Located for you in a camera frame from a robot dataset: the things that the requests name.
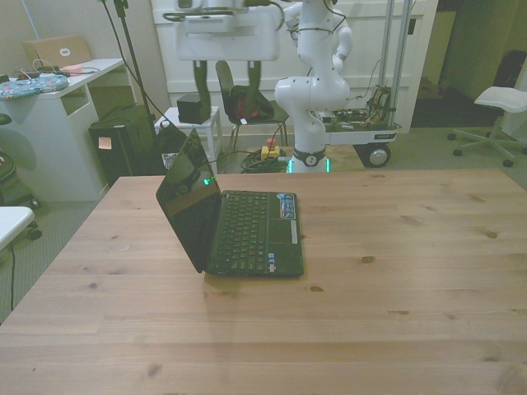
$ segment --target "microphone stand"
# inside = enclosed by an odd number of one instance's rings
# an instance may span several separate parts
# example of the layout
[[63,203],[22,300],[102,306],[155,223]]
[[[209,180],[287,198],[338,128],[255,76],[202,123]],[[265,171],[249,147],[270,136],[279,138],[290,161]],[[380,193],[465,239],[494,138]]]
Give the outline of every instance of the microphone stand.
[[115,5],[115,11],[117,12],[117,16],[119,17],[123,25],[124,35],[126,36],[126,43],[128,45],[128,50],[130,51],[130,56],[132,57],[133,68],[135,70],[135,76],[138,79],[137,84],[139,86],[139,90],[141,91],[142,101],[144,103],[145,110],[147,112],[148,126],[150,127],[150,133],[152,134],[153,149],[156,153],[156,162],[154,163],[155,165],[154,168],[156,169],[158,173],[151,174],[151,175],[163,175],[163,174],[166,174],[166,168],[163,164],[163,159],[161,157],[161,150],[159,148],[159,144],[157,143],[156,129],[154,128],[154,122],[156,120],[156,117],[154,116],[154,114],[152,114],[152,112],[150,111],[150,107],[148,106],[147,93],[145,91],[144,85],[142,84],[138,61],[136,59],[135,52],[133,50],[132,39],[130,38],[130,33],[128,31],[128,25],[126,23],[126,13],[124,9],[128,8],[128,0],[114,0],[114,5]]

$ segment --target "black laptop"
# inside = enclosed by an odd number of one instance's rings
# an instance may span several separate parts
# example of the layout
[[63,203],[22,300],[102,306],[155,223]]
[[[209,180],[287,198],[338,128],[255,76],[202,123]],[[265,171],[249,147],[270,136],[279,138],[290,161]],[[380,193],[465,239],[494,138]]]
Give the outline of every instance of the black laptop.
[[221,191],[195,131],[156,198],[198,272],[272,277],[304,273],[296,195]]

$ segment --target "laptop keyboard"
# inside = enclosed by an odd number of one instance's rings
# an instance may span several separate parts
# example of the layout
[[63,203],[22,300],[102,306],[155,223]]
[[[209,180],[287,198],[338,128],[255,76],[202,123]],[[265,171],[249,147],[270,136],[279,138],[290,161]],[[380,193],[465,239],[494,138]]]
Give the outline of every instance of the laptop keyboard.
[[268,194],[235,191],[227,199],[216,254],[219,266],[240,272],[264,272]]

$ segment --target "black speaker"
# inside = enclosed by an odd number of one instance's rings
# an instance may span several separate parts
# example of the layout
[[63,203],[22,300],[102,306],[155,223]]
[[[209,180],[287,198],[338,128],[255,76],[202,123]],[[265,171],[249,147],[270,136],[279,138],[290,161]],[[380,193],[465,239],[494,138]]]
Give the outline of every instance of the black speaker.
[[110,187],[121,176],[166,172],[143,105],[113,109],[89,133]]
[[211,116],[210,106],[202,103],[199,95],[187,94],[176,101],[181,123],[202,124]]

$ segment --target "green light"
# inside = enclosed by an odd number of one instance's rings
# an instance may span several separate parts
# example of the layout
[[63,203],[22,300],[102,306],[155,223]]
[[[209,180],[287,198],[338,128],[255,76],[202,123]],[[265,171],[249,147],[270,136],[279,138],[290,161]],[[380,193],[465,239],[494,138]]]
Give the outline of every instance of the green light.
[[215,179],[216,179],[216,176],[214,175],[210,179],[204,179],[203,182],[205,183],[205,185],[209,185]]

